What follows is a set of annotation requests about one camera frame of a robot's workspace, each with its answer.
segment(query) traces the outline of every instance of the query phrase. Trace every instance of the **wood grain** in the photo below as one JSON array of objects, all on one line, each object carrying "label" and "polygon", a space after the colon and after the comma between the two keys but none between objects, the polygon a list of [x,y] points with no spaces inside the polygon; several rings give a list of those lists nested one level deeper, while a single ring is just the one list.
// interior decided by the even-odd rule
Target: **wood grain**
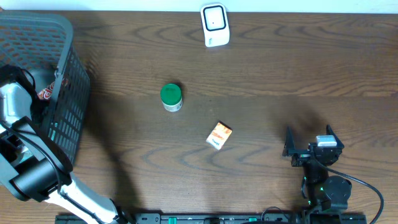
[{"label": "wood grain", "polygon": [[[91,77],[75,173],[131,212],[298,209],[302,170],[281,156],[287,125],[302,147],[331,124],[333,168],[377,187],[380,223],[398,215],[396,15],[230,13],[228,45],[207,49],[198,13],[55,12],[74,26]],[[184,106],[159,91],[180,83]],[[218,121],[233,133],[217,152]],[[0,189],[0,223],[52,223],[66,210]],[[353,183],[349,211],[371,220],[377,195]]]}]

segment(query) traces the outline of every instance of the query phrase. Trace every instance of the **item in basket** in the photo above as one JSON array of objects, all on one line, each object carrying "label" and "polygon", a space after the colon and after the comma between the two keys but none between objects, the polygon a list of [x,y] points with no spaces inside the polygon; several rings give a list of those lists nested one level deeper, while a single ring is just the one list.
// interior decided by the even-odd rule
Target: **item in basket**
[{"label": "item in basket", "polygon": [[[67,78],[64,78],[62,80],[62,85],[63,86],[67,86],[68,83],[69,83],[69,81],[68,81]],[[52,82],[50,85],[47,86],[47,88],[44,88],[42,91],[40,91],[37,94],[39,99],[41,99],[41,100],[49,100],[51,98],[51,94],[52,94],[52,91],[54,89],[54,85],[55,85],[55,82]]]},{"label": "item in basket", "polygon": [[35,91],[38,93],[55,81],[55,70],[55,68],[31,68],[28,71],[29,73],[25,71],[25,76],[31,83],[35,83]]}]

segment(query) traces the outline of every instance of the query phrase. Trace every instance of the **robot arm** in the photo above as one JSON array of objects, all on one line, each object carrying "label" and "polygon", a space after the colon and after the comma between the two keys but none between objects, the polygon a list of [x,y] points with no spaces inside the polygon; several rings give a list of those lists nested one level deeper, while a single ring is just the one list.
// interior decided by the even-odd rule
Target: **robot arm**
[{"label": "robot arm", "polygon": [[[83,184],[72,172],[72,163],[65,153],[32,123],[23,117],[11,128],[1,121],[8,132],[1,139],[0,181],[18,199],[34,199],[54,203],[87,223],[135,223],[109,198],[102,197]],[[32,157],[12,166],[7,154],[7,138],[18,137],[32,152]]]}]

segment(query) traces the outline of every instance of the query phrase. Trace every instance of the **black cable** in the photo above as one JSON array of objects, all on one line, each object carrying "label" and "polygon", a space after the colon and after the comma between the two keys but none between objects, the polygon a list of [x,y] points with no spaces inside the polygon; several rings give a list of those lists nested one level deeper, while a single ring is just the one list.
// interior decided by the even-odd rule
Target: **black cable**
[{"label": "black cable", "polygon": [[270,209],[273,209],[273,208],[278,209],[278,210],[284,215],[284,217],[287,219],[287,221],[289,220],[289,218],[285,215],[285,213],[284,213],[284,211],[282,211],[282,209],[280,209],[280,208],[278,208],[278,207],[276,207],[276,206],[271,206],[271,207],[266,208],[266,209],[263,211],[263,213],[261,214],[261,221],[264,221],[264,215],[267,214],[268,211],[269,211]]},{"label": "black cable", "polygon": [[372,185],[366,183],[365,181],[359,180],[359,179],[357,179],[357,178],[355,178],[355,177],[352,177],[352,176],[350,176],[350,175],[344,174],[344,173],[342,173],[342,172],[338,172],[338,171],[336,171],[336,170],[333,170],[333,169],[331,169],[331,168],[329,168],[329,167],[323,165],[321,162],[319,162],[318,159],[317,159],[315,156],[314,156],[314,158],[315,158],[315,161],[318,163],[318,165],[319,165],[320,167],[324,168],[325,170],[327,170],[327,171],[329,171],[329,172],[332,172],[332,173],[334,173],[334,174],[340,175],[340,176],[342,176],[342,177],[345,177],[345,178],[347,178],[347,179],[356,181],[356,182],[358,182],[358,183],[360,183],[360,184],[362,184],[362,185],[365,185],[365,186],[369,187],[370,189],[372,189],[373,191],[375,191],[375,193],[377,193],[377,195],[378,195],[379,198],[380,198],[380,207],[379,207],[379,211],[376,213],[376,216],[373,218],[373,220],[370,222],[370,224],[375,223],[375,222],[377,221],[377,219],[380,217],[381,213],[383,212],[383,208],[384,208],[384,198],[383,198],[383,195],[380,193],[380,191],[379,191],[377,188],[373,187]]},{"label": "black cable", "polygon": [[30,72],[28,70],[24,69],[24,68],[22,68],[21,70],[26,72],[32,78],[32,80],[33,80],[33,84],[32,84],[33,85],[33,89],[36,90],[36,81],[35,81],[35,78],[33,77],[33,75],[30,74]]},{"label": "black cable", "polygon": [[58,186],[57,186],[57,192],[58,194],[64,198],[65,200],[67,200],[68,202],[70,202],[72,205],[74,205],[76,208],[78,208],[79,210],[81,210],[82,212],[86,213],[87,215],[89,215],[92,219],[96,220],[99,224],[103,224],[104,222],[102,222],[95,214],[87,211],[85,208],[83,208],[81,205],[79,205],[78,203],[76,203],[75,201],[73,201],[70,197],[68,197],[67,194],[64,194],[61,192],[61,188],[62,188],[62,182],[61,182],[61,177],[60,177],[60,171],[57,168],[57,166],[55,165],[55,162],[53,159],[51,159],[51,157],[46,153],[46,151],[44,149],[42,149],[38,144],[36,144],[35,142],[33,142],[32,140],[30,140],[29,138],[21,135],[18,131],[13,130],[12,128],[9,128],[7,126],[7,124],[4,121],[0,121],[0,125],[9,133],[17,136],[19,139],[24,140],[26,142],[28,142],[29,144],[31,144],[33,147],[35,147],[37,150],[39,150],[43,156],[50,162],[51,166],[53,167],[54,171],[55,171],[55,175],[57,176],[57,182],[58,182]]}]

